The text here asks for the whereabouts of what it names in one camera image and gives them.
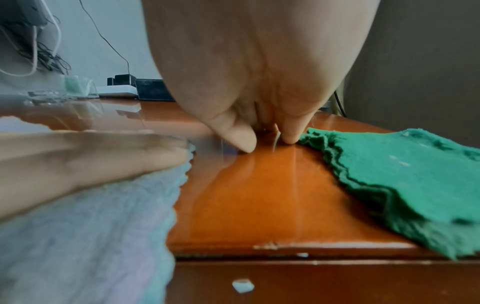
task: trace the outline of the wooden table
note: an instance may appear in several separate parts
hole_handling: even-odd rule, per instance
[[[96,100],[2,104],[0,114],[52,129],[140,130],[196,146],[167,244],[177,257],[167,303],[476,303],[480,264],[451,262],[370,218],[311,148],[260,134],[239,153],[175,103]],[[386,132],[318,112],[310,127]],[[252,292],[239,294],[235,279]]]

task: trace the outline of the gray wall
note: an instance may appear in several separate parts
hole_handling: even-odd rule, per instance
[[[345,90],[349,118],[480,147],[480,2],[383,0]]]
[[[127,64],[98,35],[82,10],[79,0],[46,0],[60,21],[63,34],[59,54],[70,63],[71,75],[91,78],[97,86],[107,85],[107,77],[126,74]],[[160,78],[150,55],[140,0],[83,0],[102,35],[130,62],[130,72],[138,78]],[[48,24],[40,41],[53,49],[57,33]],[[0,32],[0,68],[23,74],[30,64],[18,56]],[[58,88],[59,75],[37,72],[17,78],[0,73],[0,94]]]

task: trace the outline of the glossy orange tabletop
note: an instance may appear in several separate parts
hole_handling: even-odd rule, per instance
[[[337,184],[319,151],[287,146],[277,140],[278,134],[265,133],[258,136],[253,153],[242,154],[175,103],[85,104],[3,105],[0,115],[52,129],[152,129],[189,138],[196,154],[175,205],[177,224],[167,240],[177,256],[432,255],[371,219],[366,208]],[[309,126],[386,132],[321,112]]]

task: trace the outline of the green cloth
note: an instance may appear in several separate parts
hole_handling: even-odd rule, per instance
[[[309,129],[347,191],[385,224],[452,259],[480,250],[480,150],[421,129],[344,133]]]

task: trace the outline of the light blue towel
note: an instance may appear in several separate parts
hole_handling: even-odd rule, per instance
[[[175,266],[165,243],[190,168],[85,190],[2,223],[0,303],[162,303]]]

